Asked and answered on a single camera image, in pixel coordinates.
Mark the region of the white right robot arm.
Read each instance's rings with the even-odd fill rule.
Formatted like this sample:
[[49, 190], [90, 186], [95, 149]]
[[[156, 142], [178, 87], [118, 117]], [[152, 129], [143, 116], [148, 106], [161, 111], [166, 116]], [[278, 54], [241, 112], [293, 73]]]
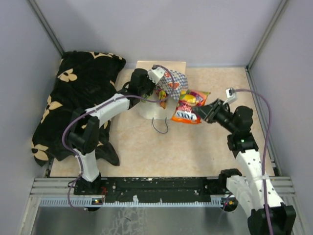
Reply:
[[207, 123], [218, 123], [230, 132], [227, 145], [243, 172], [220, 173], [219, 190], [232, 193], [247, 215], [252, 235], [290, 235], [296, 219], [293, 206], [285, 204], [262, 166], [258, 145], [251, 132], [253, 110], [239, 106], [231, 112], [220, 99], [192, 111]]

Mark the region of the orange Fox's candy packet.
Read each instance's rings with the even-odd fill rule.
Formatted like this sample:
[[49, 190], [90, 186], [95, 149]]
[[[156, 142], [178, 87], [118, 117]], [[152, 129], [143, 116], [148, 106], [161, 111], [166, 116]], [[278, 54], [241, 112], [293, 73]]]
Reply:
[[200, 124], [201, 118], [192, 111], [193, 107], [204, 106], [211, 92], [193, 89], [182, 90], [171, 120], [186, 124]]

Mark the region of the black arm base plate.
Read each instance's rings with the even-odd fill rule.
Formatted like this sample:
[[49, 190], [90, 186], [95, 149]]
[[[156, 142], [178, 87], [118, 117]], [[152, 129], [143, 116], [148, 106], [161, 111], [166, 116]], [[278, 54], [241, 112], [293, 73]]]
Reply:
[[99, 195], [106, 203], [193, 203], [211, 202], [213, 196], [229, 194], [217, 177], [108, 177], [88, 186], [78, 180], [75, 195]]

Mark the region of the blue checkered paper bag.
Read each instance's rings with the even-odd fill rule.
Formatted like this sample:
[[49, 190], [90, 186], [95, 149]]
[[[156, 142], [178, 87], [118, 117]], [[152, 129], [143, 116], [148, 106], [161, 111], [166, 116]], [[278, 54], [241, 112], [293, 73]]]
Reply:
[[182, 61], [137, 61], [137, 68], [150, 75], [158, 75], [159, 81], [151, 96], [146, 97], [136, 109], [142, 118], [151, 121], [154, 130], [166, 134], [182, 90], [188, 89], [185, 76], [186, 62]]

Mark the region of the black floral plush blanket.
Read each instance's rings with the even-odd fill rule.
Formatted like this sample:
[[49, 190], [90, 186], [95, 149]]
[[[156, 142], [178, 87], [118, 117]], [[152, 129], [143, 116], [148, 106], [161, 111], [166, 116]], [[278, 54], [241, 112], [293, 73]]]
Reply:
[[94, 107], [116, 93], [118, 74], [126, 60], [109, 52], [68, 51], [61, 58], [52, 92], [33, 134], [31, 151], [35, 162], [62, 161], [73, 153], [62, 135], [76, 109]]

